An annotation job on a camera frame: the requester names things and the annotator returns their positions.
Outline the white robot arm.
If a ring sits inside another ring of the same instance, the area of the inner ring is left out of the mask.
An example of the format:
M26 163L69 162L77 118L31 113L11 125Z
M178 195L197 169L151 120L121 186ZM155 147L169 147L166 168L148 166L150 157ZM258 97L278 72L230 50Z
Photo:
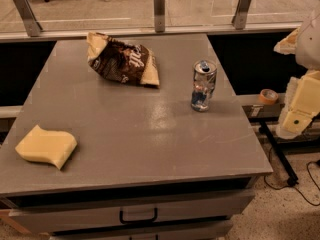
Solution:
M294 54L296 63L307 69L300 78L291 77L284 107L278 119L277 135L293 139L320 113L320 15L312 12L303 24L279 41L274 50Z

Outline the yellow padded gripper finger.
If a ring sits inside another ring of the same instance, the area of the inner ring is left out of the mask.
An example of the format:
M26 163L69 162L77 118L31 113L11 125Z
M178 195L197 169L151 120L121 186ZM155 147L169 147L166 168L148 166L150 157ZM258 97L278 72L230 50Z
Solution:
M299 30L300 28L296 28L288 36L279 41L274 46L274 51L284 55L294 54L296 51Z
M276 134L282 139L293 139L301 135L319 113L320 72L308 70L301 78L291 77Z

